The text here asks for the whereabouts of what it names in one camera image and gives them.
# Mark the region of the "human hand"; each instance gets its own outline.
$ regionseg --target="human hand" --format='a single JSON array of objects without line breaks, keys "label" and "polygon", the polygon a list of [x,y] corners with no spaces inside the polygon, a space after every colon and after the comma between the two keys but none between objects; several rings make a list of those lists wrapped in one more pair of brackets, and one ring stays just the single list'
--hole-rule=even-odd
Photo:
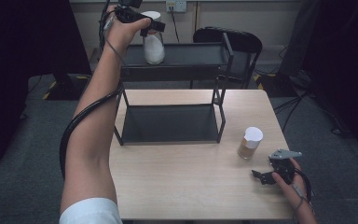
[{"label": "human hand", "polygon": [[[113,11],[115,7],[116,6],[109,6],[107,11]],[[136,32],[149,26],[151,20],[143,18],[132,23],[122,23],[116,18],[114,12],[111,15],[114,17],[113,24],[107,31],[105,40],[109,41],[120,55],[125,55],[126,48],[133,40]]]},{"label": "human hand", "polygon": [[[300,165],[293,158],[291,158],[290,161],[295,166],[295,168],[297,168],[298,170],[301,170]],[[293,184],[291,184],[291,185],[286,184],[284,182],[284,180],[281,178],[281,176],[279,174],[275,173],[275,172],[272,173],[272,177],[277,182],[277,184],[279,185],[279,187],[283,191],[284,196],[289,200],[289,203],[292,205],[292,207],[296,208],[299,205],[300,201],[301,201],[301,197],[296,192],[296,190],[294,188],[294,185]],[[298,186],[298,189],[300,190],[300,192],[303,195],[303,197],[305,199],[307,199],[307,193],[306,193],[306,190],[305,190],[304,180],[301,177],[301,175],[299,175],[298,173],[295,173],[295,176],[293,178],[293,183]]]}]

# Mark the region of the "black chair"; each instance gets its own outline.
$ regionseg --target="black chair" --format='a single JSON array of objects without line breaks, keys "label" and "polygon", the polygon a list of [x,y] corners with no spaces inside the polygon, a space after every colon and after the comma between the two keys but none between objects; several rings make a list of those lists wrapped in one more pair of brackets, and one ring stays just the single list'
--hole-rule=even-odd
[{"label": "black chair", "polygon": [[[241,89],[247,89],[263,44],[259,38],[250,33],[212,26],[197,30],[193,35],[193,42],[221,42],[223,33],[227,34],[234,51],[234,61],[228,74],[228,81],[240,83]],[[218,79],[223,80],[225,79],[223,72],[226,71],[226,67],[221,66],[220,70],[222,75],[219,75]]]}]

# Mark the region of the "white cap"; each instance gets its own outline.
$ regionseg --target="white cap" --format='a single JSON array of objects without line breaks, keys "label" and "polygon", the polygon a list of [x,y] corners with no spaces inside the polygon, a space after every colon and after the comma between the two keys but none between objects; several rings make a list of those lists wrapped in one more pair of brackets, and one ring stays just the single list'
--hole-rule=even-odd
[{"label": "white cap", "polygon": [[146,12],[143,12],[142,15],[150,17],[151,19],[153,19],[153,21],[161,20],[161,14],[157,11],[146,11]]},{"label": "white cap", "polygon": [[249,127],[245,131],[246,146],[248,148],[257,148],[263,139],[263,132],[256,127]]}]

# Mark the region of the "white powder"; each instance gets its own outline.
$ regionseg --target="white powder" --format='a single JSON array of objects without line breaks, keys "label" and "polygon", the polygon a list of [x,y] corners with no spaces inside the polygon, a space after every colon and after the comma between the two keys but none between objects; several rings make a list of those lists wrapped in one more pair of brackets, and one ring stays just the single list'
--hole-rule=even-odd
[{"label": "white powder", "polygon": [[148,63],[161,63],[164,60],[164,46],[155,35],[145,37],[144,50]]}]

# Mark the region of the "light wood surface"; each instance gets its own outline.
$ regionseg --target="light wood surface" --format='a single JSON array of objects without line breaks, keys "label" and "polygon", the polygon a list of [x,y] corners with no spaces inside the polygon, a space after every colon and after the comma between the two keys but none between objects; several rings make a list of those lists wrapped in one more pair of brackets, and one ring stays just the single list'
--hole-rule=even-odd
[{"label": "light wood surface", "polygon": [[[127,90],[131,105],[209,103],[209,90]],[[121,102],[116,125],[121,132]],[[251,170],[269,172],[268,155],[288,148],[264,91],[227,90],[226,127],[220,144],[121,147],[114,137],[110,155],[123,219],[247,220],[287,219],[292,210],[279,187],[262,186]],[[253,158],[237,149],[247,127],[264,133]]]}]

